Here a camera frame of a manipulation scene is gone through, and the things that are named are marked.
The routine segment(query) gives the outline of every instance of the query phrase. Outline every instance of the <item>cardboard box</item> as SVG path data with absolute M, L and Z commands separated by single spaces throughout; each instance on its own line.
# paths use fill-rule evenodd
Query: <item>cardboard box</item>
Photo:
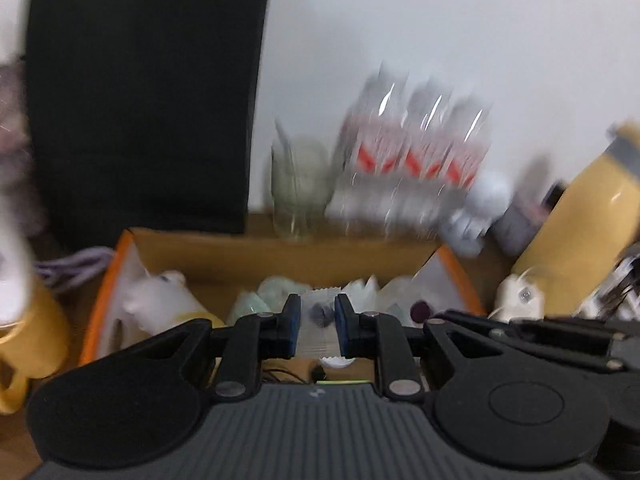
M 132 229 L 123 233 L 105 276 L 86 331 L 80 364 L 104 357 L 143 338 L 122 309 L 130 285 L 151 273 L 177 269 L 194 296 L 212 314 L 226 319 L 238 293 L 252 291 L 279 275 L 314 287 L 343 286 L 375 275 L 384 285 L 413 275 L 438 248 L 437 242 L 330 237 L 293 242 L 273 237 L 176 234 Z M 455 257 L 441 256 L 469 310 L 484 313 Z

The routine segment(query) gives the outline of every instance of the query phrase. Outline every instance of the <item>small dark object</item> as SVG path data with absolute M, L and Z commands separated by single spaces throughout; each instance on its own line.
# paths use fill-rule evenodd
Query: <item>small dark object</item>
M 325 380 L 326 380 L 326 373 L 324 372 L 324 368 L 322 368 L 321 365 L 315 366 L 311 370 L 311 382 L 317 383 L 318 381 L 325 381 Z
M 560 202 L 560 199 L 562 198 L 562 195 L 566 191 L 566 188 L 567 188 L 567 184 L 565 184 L 561 180 L 558 180 L 557 182 L 555 182 L 553 186 L 551 186 L 551 189 L 549 189 L 548 193 L 546 194 L 545 199 L 542 201 L 542 205 L 546 207 L 549 211 L 552 211 L 553 208 L 556 207 L 558 202 Z
M 326 304 L 316 303 L 309 310 L 309 315 L 320 328 L 327 328 L 334 322 L 334 310 Z
M 416 301 L 409 311 L 414 323 L 424 323 L 431 317 L 432 313 L 433 310 L 426 301 Z

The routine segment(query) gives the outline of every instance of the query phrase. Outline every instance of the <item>glass cup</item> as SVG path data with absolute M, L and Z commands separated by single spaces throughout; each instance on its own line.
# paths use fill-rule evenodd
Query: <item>glass cup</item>
M 271 150 L 273 227 L 283 238 L 305 238 L 318 229 L 334 193 L 335 172 L 315 139 L 293 139 Z

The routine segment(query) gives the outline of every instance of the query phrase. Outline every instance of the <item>white wall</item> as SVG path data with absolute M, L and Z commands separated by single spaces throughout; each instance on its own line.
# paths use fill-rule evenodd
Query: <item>white wall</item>
M 264 204 L 274 117 L 332 146 L 388 60 L 494 103 L 486 164 L 540 195 L 640 119 L 640 0 L 270 0 L 249 204 Z

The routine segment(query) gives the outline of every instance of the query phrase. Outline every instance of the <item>metal screw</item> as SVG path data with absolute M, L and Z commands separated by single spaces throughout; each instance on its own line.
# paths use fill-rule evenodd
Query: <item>metal screw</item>
M 396 379 L 389 384 L 389 391 L 402 397 L 409 397 L 420 391 L 420 384 L 411 379 Z
M 524 301 L 525 303 L 529 303 L 529 301 L 531 301 L 531 298 L 533 297 L 533 294 L 531 293 L 531 291 L 529 290 L 528 286 L 525 286 L 519 293 L 518 293 L 518 297 L 520 298 L 521 301 Z
M 625 364 L 619 359 L 609 359 L 607 361 L 607 368 L 609 370 L 620 370 Z
M 222 381 L 216 385 L 216 393 L 220 397 L 238 397 L 244 394 L 245 391 L 244 384 L 237 381 Z

